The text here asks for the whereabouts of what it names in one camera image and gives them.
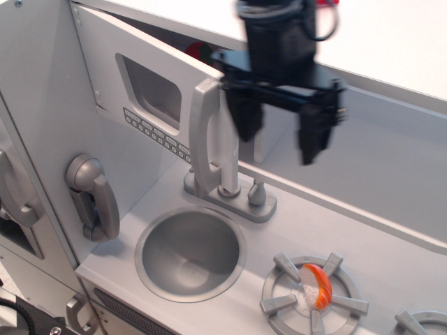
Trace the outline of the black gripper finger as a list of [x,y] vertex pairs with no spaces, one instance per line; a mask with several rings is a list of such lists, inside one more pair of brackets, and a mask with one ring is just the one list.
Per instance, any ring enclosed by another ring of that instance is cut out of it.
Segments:
[[263,127],[261,103],[252,90],[248,89],[228,89],[226,100],[240,139],[249,142]]
[[303,165],[311,165],[318,154],[328,147],[334,114],[317,105],[305,105],[299,116],[298,146]]

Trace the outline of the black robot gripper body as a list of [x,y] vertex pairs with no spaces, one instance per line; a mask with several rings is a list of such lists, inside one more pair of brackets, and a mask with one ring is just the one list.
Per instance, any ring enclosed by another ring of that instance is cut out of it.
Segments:
[[317,105],[339,121],[342,81],[314,61],[316,32],[313,13],[242,13],[247,35],[246,51],[219,50],[213,55],[223,72],[223,89],[252,90],[264,105],[297,113]]

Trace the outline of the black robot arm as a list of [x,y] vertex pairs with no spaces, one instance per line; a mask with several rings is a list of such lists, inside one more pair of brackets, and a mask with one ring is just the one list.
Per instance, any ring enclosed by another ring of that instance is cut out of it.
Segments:
[[328,148],[332,128],[344,117],[343,80],[315,62],[315,1],[238,1],[248,49],[219,51],[214,59],[239,137],[250,141],[263,127],[263,108],[298,114],[297,146],[303,165]]

